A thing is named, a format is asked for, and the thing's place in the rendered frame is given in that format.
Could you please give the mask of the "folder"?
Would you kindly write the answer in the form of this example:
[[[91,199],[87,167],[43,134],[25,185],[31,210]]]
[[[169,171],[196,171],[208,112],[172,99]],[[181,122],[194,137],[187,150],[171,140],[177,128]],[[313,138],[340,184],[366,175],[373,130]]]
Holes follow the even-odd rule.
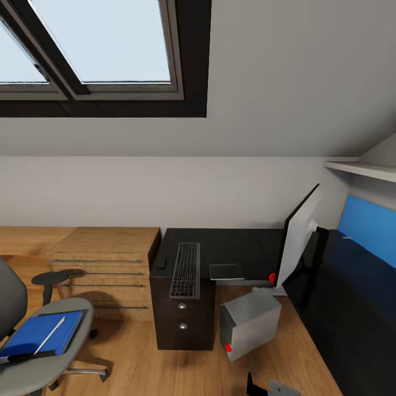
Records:
[[[83,312],[30,317],[0,353],[0,364],[63,355],[80,323]],[[58,323],[59,328],[35,352]]]

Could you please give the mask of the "keyboard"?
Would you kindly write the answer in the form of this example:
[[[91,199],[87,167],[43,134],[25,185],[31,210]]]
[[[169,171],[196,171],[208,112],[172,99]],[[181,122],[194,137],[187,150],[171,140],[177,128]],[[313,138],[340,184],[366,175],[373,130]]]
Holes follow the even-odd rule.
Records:
[[[200,243],[180,243],[170,298],[200,300],[200,280]]]

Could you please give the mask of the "mouse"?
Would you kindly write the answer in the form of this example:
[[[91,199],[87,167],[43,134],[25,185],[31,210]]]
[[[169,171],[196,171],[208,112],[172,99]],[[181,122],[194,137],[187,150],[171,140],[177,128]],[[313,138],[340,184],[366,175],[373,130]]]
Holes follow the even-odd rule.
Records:
[[[167,263],[166,258],[161,258],[161,259],[158,261],[157,266],[158,266],[159,268],[163,268],[163,267],[166,266],[166,263]]]

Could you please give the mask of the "swivel chair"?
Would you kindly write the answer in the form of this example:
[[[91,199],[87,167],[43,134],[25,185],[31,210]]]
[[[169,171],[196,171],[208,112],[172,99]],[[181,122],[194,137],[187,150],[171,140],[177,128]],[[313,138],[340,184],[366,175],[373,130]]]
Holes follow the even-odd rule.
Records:
[[[19,329],[30,317],[39,317],[72,312],[83,312],[69,345],[63,355],[21,360],[0,364],[0,396],[45,396],[46,387],[50,391],[57,389],[60,375],[100,375],[104,382],[109,373],[107,370],[90,370],[68,368],[74,361],[88,334],[95,338],[97,329],[91,329],[94,317],[94,306],[84,298],[67,298],[53,302],[53,284],[69,278],[65,272],[48,272],[34,276],[32,284],[45,285],[42,307],[35,311],[15,330],[14,327],[24,318],[28,305],[26,285],[0,256],[0,342],[9,337],[0,348],[0,353],[19,332]]]

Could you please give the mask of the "notebook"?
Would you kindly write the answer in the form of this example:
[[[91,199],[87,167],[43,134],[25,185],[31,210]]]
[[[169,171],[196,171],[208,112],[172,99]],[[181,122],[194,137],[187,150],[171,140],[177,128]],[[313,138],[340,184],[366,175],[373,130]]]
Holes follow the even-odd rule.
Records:
[[[210,265],[211,280],[239,280],[245,279],[240,265]]]

